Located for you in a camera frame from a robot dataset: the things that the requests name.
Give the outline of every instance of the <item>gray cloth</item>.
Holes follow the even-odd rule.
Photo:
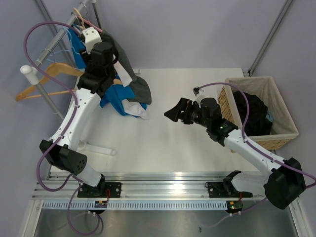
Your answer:
[[[127,71],[129,76],[133,80],[129,86],[133,90],[135,94],[135,98],[128,98],[127,100],[130,102],[139,102],[139,103],[145,103],[147,105],[150,105],[152,103],[152,95],[151,95],[149,86],[144,79],[135,75],[124,49],[122,49],[122,47],[113,38],[113,36],[111,36],[105,30],[103,30],[100,36],[101,36],[102,41],[108,41],[109,38],[112,39],[112,41],[114,42],[115,48],[118,51],[119,63],[121,63],[121,65],[124,67],[124,69]]]

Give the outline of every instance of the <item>metal post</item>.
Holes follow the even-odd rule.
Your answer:
[[[85,5],[87,5],[89,2],[90,2],[90,0],[83,0],[80,3],[79,7],[77,8],[78,11],[81,12],[85,8]],[[75,16],[75,14],[72,14],[71,17],[69,18],[69,20],[67,21],[67,24],[72,25],[74,23],[74,21],[76,20],[76,18],[77,17]],[[39,66],[39,67],[41,66],[41,64],[46,60],[46,58],[49,56],[51,51],[56,47],[56,45],[59,43],[59,41],[62,39],[62,37],[64,36],[64,34],[66,32],[67,31],[64,30],[64,28],[60,28],[59,32],[55,35],[53,40],[46,47],[46,50],[44,50],[41,53],[41,55],[39,56],[39,58],[36,60],[35,63],[37,66]],[[40,84],[36,85],[36,88],[39,90],[39,93],[42,95],[42,97],[45,99],[47,104],[53,110],[54,114],[56,114],[60,119],[63,120],[64,117],[62,116],[62,114],[60,113],[60,111],[58,110],[58,108],[56,107],[54,102],[51,100],[51,98],[49,97],[49,95],[47,94],[45,89]]]
[[[92,0],[92,6],[93,6],[93,10],[94,10],[94,14],[95,14],[95,17],[97,18],[97,22],[98,22],[98,26],[99,28],[102,29],[102,25],[101,25],[101,22],[100,22],[100,17],[99,17],[99,8],[98,8],[98,5],[97,5],[97,0]]]
[[[294,1],[295,0],[286,0],[285,1],[285,4],[283,5],[280,13],[278,14],[278,16],[276,18],[276,21],[274,22],[272,28],[270,29],[270,32],[269,32],[266,40],[264,41],[263,45],[261,46],[261,49],[260,49],[259,53],[257,54],[255,61],[253,62],[253,64],[251,65],[251,68],[248,71],[250,77],[253,75],[253,72],[257,68],[260,60],[262,59],[263,54],[267,50],[267,48],[271,42],[271,39],[275,35],[277,29],[280,26],[280,23],[282,22],[283,18],[285,17],[286,13],[289,11],[289,9]]]
[[[42,0],[33,0],[33,1],[38,7],[39,11],[41,12],[44,20],[53,21],[43,1]],[[57,27],[55,25],[47,25],[47,26],[49,27],[49,30],[51,31],[52,35],[55,36],[57,32]],[[61,47],[61,49],[67,49],[65,43],[62,40],[59,42],[59,46]],[[69,62],[70,65],[72,66],[75,65],[74,59],[70,56],[70,54],[64,51],[62,52],[62,54],[66,58],[66,60]]]

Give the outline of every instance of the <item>laundry basket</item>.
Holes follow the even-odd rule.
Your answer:
[[[272,77],[228,78],[225,82],[258,96],[274,118],[270,135],[250,137],[253,141],[267,150],[277,150],[298,136],[293,119]],[[218,103],[223,117],[241,129],[242,122],[233,96],[236,91],[235,88],[224,85]]]

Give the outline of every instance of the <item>white table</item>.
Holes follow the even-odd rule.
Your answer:
[[[141,69],[152,92],[150,120],[121,116],[111,104],[97,107],[81,139],[115,149],[114,157],[85,151],[88,163],[100,172],[207,172],[226,175],[234,170],[258,173],[248,161],[213,142],[202,126],[172,122],[163,113],[181,97],[194,99],[192,89],[226,78],[243,77],[241,69]],[[217,98],[221,86],[205,88]],[[55,167],[51,175],[65,175]]]

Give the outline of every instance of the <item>black mounting plate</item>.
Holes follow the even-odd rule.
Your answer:
[[[210,198],[239,198],[240,193],[232,193],[231,195],[224,189],[224,182],[206,182],[205,187],[208,190]],[[252,198],[252,193],[242,192],[243,198]]]
[[[120,198],[122,183],[120,182],[105,182],[105,190],[109,189],[111,192],[110,198]],[[104,194],[100,195],[99,197],[96,197],[92,195],[90,192],[88,192],[88,185],[84,184],[82,186],[82,191],[78,191],[77,197],[79,198],[107,198],[107,193],[104,192]]]

